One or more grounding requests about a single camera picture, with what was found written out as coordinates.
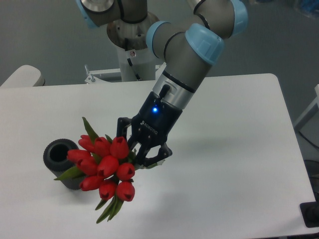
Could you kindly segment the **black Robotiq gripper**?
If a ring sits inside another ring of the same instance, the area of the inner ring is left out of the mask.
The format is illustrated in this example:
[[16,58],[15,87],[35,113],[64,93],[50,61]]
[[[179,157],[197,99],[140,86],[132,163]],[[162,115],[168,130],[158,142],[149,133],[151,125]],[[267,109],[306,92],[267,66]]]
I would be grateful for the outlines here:
[[[141,144],[135,157],[136,168],[153,168],[162,165],[168,157],[172,156],[172,150],[165,142],[181,114],[181,109],[162,102],[154,92],[150,92],[136,116],[132,119],[118,118],[116,137],[126,139],[130,148],[137,143]],[[132,136],[127,139],[129,126],[132,126]],[[147,158],[150,149],[158,145],[161,146],[157,155]]]

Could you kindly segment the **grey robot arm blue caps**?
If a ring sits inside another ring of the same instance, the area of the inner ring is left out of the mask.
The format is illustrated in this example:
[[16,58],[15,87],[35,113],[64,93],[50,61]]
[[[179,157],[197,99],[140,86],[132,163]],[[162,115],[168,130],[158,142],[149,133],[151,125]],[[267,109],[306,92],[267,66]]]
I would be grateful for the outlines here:
[[192,96],[216,64],[224,40],[243,32],[248,13],[239,0],[191,0],[193,15],[181,24],[151,22],[145,0],[79,0],[90,27],[116,28],[126,49],[148,49],[166,66],[138,114],[119,118],[117,136],[132,129],[128,146],[140,149],[134,164],[149,167],[172,151],[167,136]]

